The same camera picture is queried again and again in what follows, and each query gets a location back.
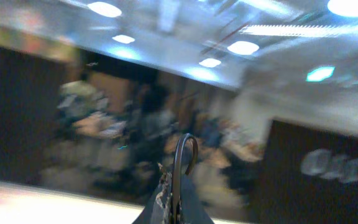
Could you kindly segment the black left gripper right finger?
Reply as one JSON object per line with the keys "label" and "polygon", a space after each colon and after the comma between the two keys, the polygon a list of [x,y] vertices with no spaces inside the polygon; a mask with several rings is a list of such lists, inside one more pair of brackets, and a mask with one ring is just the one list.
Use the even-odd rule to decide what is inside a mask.
{"label": "black left gripper right finger", "polygon": [[181,177],[180,223],[214,224],[198,197],[195,185],[187,175]]}

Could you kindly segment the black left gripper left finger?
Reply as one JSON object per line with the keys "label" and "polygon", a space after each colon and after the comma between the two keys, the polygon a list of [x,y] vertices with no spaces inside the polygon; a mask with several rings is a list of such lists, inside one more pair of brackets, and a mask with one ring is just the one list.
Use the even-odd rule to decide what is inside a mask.
{"label": "black left gripper left finger", "polygon": [[158,186],[132,224],[169,224],[172,207],[172,173],[158,163],[161,174]]}

